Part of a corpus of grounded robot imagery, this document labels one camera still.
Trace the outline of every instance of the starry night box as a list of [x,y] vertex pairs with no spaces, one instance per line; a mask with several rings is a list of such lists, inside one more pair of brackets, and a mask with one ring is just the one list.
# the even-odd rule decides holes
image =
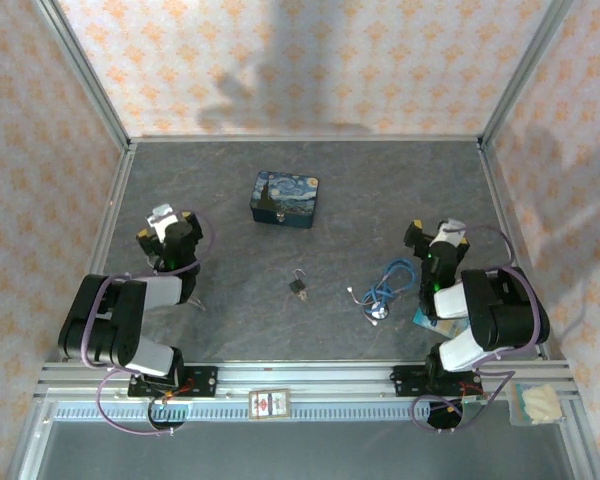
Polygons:
[[256,222],[311,228],[317,198],[317,178],[260,172],[250,206]]

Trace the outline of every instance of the gray table surface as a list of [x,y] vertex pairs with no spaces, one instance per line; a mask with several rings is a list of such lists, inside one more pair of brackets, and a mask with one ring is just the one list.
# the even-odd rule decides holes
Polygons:
[[[253,221],[249,200],[260,170],[320,180],[311,230]],[[108,273],[147,269],[135,235],[162,203],[204,212],[217,231],[194,292],[206,312],[185,304],[145,314],[143,334],[181,348],[187,361],[422,360],[445,338],[413,324],[417,287],[378,327],[346,288],[362,295],[399,257],[411,258],[419,272],[403,243],[414,218],[430,232],[448,217],[497,225],[470,142],[140,143]],[[469,239],[462,268],[506,258],[498,237],[476,232]],[[296,268],[306,272],[307,303],[289,289]]]

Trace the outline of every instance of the patterned wallpaper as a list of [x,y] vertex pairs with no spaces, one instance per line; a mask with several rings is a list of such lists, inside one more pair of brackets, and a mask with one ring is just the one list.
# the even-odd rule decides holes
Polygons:
[[132,136],[482,131],[550,0],[61,0]]
[[600,450],[600,0],[574,2],[495,152]]
[[0,1],[0,479],[119,156],[33,5]]

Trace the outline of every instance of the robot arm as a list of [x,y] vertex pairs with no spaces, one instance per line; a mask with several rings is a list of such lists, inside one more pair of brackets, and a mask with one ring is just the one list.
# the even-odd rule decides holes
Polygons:
[[[152,260],[154,275],[110,283],[97,306],[87,357],[93,363],[132,370],[145,383],[177,388],[187,380],[182,354],[140,335],[143,314],[161,306],[186,302],[196,286],[200,265],[195,247],[203,237],[192,212],[175,212],[161,205],[148,218],[149,228],[136,236]],[[90,311],[107,276],[87,275],[60,332],[63,356],[81,357],[81,344]]]
[[420,220],[414,220],[404,236],[405,245],[413,248],[414,255],[422,260],[420,310],[433,324],[439,316],[434,294],[455,283],[458,265],[469,250],[469,242],[462,230],[464,228],[464,223],[449,219],[440,222],[438,233],[432,236],[422,231]]
[[[521,269],[515,270],[524,276]],[[527,345],[533,335],[530,299],[522,284],[509,273],[498,270],[465,270],[462,282],[434,295],[441,318],[469,317],[470,328],[440,345],[444,370],[470,370],[480,359],[501,350]],[[537,344],[549,337],[549,319],[538,302],[540,335]]]
[[[87,317],[106,279],[103,275],[87,275],[83,279],[58,339],[64,356],[80,358]],[[89,360],[150,376],[168,376],[174,349],[142,337],[142,317],[152,308],[180,303],[181,293],[182,280],[178,277],[113,282],[98,307],[89,339]]]

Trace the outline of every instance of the small padlock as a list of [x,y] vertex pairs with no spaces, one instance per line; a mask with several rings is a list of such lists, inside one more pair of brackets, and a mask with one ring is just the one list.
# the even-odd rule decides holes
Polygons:
[[307,286],[304,284],[304,282],[302,280],[300,280],[300,278],[298,278],[298,273],[300,272],[302,273],[302,275],[304,276],[304,272],[302,270],[300,270],[299,268],[295,269],[293,271],[293,274],[296,276],[296,279],[291,282],[289,284],[289,288],[291,288],[291,291],[303,302],[307,301],[307,292],[305,291]]

